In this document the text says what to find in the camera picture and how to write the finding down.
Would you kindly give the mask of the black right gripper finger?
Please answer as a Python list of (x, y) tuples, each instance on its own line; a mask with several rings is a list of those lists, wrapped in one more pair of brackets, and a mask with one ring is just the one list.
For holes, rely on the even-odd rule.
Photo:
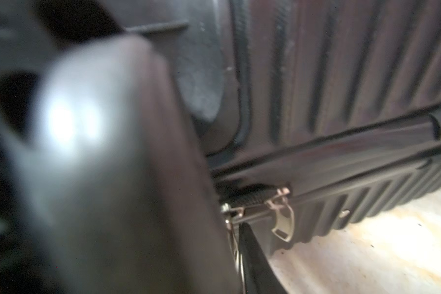
[(251, 226), (247, 223), (241, 223), (239, 226), (238, 245), (245, 294), (286, 294), (286, 290), (270, 267)]

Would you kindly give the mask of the black hard-shell suitcase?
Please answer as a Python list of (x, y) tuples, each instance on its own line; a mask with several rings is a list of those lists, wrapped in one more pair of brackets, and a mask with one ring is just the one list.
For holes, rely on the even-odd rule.
[(0, 294), (245, 294), (224, 203), (267, 258), (440, 187), (441, 1), (0, 1)]

